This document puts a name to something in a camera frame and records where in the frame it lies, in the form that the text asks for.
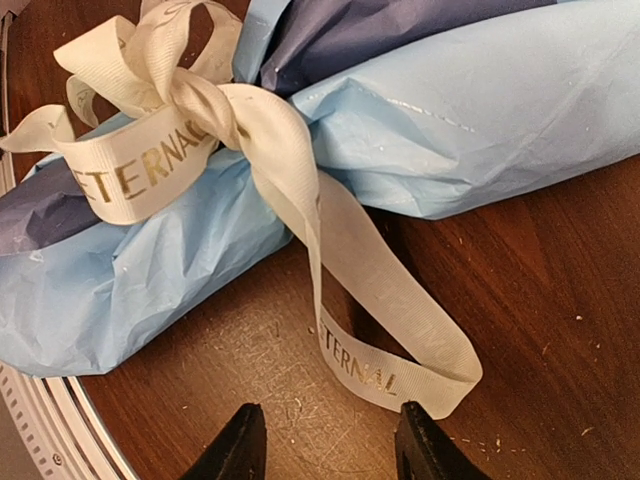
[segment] wrapped gift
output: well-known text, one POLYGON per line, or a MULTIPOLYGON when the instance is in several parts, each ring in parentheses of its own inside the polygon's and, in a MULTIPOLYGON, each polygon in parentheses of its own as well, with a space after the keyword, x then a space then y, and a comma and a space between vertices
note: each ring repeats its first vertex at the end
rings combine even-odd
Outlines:
POLYGON ((481 378, 477 356, 355 199, 437 219, 640 152, 640 4, 431 3, 253 0, 240 32, 214 2, 148 1, 137 27, 116 17, 56 51, 82 120, 97 126, 96 94, 123 114, 77 141, 46 106, 2 140, 58 154, 0 200, 0 359, 109 371, 283 246, 286 225, 309 249, 336 377, 386 408, 448 415, 481 378), (198 4, 216 27, 177 68, 198 4), (38 188, 48 178, 60 195, 38 188), (322 264, 417 363, 339 327, 322 264))

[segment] table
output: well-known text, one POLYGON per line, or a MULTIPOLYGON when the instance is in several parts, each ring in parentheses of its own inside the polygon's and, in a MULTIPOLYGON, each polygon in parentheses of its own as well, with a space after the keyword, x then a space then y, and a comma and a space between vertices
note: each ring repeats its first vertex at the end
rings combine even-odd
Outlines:
MULTIPOLYGON (((248 0, 221 3, 243 16, 248 0)), ((12 127, 65 101, 52 51, 116 14, 137 21, 138 1, 32 1, 10 32, 12 127)), ((195 21, 186 62, 211 28, 195 21)), ((18 179, 37 158, 15 156, 18 179)), ((370 211, 476 346, 484 378, 440 425, 492 478, 640 478, 639 182, 631 159, 438 222, 370 211)), ((359 338, 402 353, 327 282, 329 307, 359 338)), ((178 477, 245 402, 265 410, 269 479, 395 478, 398 415, 332 377, 312 326, 293 242, 82 384, 143 479, 178 477)))

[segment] wooden table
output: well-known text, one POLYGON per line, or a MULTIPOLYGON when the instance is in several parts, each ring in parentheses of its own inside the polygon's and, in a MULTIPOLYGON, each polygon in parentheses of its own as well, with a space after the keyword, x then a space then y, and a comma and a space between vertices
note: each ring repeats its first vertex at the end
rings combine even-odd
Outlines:
MULTIPOLYGON (((222 3, 242 16, 248 2, 222 3)), ((137 10, 136 0, 33 0, 11 31, 12 126, 65 101, 56 47, 116 14, 137 21, 137 10)), ((210 28, 196 23, 190 49, 210 28)), ((19 178, 35 158, 16 157, 19 178)), ((640 478, 638 184, 632 159, 439 222, 371 211, 477 348, 484 379, 441 425, 492 478, 640 478)), ((360 338, 399 350, 335 284, 327 298, 360 338)), ((269 479, 395 478, 397 414, 332 377, 312 324, 294 242, 82 383, 143 479, 178 477, 244 402, 266 413, 269 479)))

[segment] ribbon bow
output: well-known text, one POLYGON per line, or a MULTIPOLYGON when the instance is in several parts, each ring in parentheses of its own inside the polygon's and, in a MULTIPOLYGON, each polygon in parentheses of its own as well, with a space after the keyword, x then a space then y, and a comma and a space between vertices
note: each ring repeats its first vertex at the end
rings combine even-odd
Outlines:
POLYGON ((97 125, 91 104, 98 93, 135 122, 76 142, 65 108, 49 105, 0 146, 62 153, 96 214, 114 224, 142 221, 168 205, 203 172, 219 141, 241 150, 260 194, 308 248, 318 340, 336 377, 385 408, 400 411, 415 400, 436 419, 449 415, 482 376, 471 343, 404 269, 355 198, 318 172, 295 109, 261 88, 225 83, 240 21, 210 0, 144 10, 137 26, 114 17, 55 52, 74 74, 67 94, 83 121, 97 125), (214 31, 186 70, 178 60, 199 4, 214 31), (360 342, 335 322, 322 306, 323 264, 419 364, 360 342))

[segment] white ridged edge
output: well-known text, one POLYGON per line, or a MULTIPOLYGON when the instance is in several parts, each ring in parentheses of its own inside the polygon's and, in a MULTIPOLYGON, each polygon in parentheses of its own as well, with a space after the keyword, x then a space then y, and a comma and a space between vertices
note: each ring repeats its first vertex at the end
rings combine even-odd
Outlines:
MULTIPOLYGON (((7 30, 2 19, 2 122, 9 127, 7 30)), ((10 153, 0 158, 0 196, 15 187, 10 153)), ((34 464, 47 480, 138 480, 77 378, 28 377, 0 362, 0 394, 34 464)))

